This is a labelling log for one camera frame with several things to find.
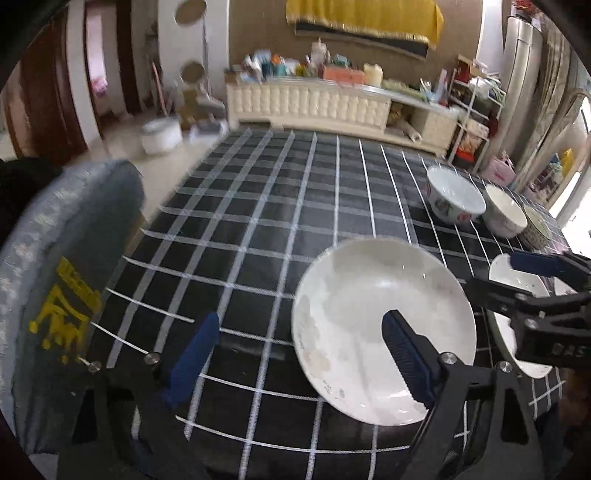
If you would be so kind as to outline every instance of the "white plate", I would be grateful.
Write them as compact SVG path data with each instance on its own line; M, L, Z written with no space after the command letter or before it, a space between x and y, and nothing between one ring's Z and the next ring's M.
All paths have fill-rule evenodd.
M362 238L318 257L298 286L291 328L310 383L334 408L365 423L422 420L382 339L398 309L440 352L472 365L476 324L456 277L424 250L395 238Z
M495 258L491 265L489 273L491 280L510 285L512 287L527 290L535 297L548 297L548 290L538 275L513 270L509 263L509 255L499 255ZM515 358L515 351L517 350L517 342L515 340L515 332L510 327L509 317L505 317L500 313L488 312L489 324L492 333L495 337L496 344L501 350L501 354L505 360L516 365L525 375L531 378L544 378L552 367L548 365L532 364L529 362L522 362Z

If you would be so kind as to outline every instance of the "pink bag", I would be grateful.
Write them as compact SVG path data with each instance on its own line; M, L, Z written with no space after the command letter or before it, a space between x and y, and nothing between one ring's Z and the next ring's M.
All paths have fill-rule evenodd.
M492 157L488 166L482 172L482 178L490 180L501 187L508 187L515 178L513 163L503 152L502 158Z

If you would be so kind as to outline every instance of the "white tufted cabinet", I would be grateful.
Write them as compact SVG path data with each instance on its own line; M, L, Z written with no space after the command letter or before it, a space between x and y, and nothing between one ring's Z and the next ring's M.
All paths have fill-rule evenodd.
M263 84L229 83L226 92L231 128L237 128L241 121L269 122L273 128L315 129L355 135L442 155L449 146L456 125L456 117L443 107L366 86L289 77L272 79ZM386 123L392 101L415 106L425 116L424 125L440 125L442 128L436 135L429 131L421 132L428 140L422 143L413 143L400 133L389 132Z

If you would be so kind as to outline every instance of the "curtain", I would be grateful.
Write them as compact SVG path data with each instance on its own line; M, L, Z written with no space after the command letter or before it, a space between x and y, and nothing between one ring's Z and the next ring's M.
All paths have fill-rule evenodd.
M523 154L517 160L517 170L529 164L531 157L540 151L563 99L570 65L570 44L550 20L546 20L547 40L545 70L541 89L540 107L534 122L535 128L526 143Z
M443 29L443 15L433 0L287 0L285 16L289 23L410 40L433 50Z

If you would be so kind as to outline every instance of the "yellow cloth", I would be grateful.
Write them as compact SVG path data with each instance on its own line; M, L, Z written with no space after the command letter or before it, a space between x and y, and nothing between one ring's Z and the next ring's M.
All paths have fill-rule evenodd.
M285 16L289 23L412 40L433 49L443 29L443 15L433 0L287 0Z

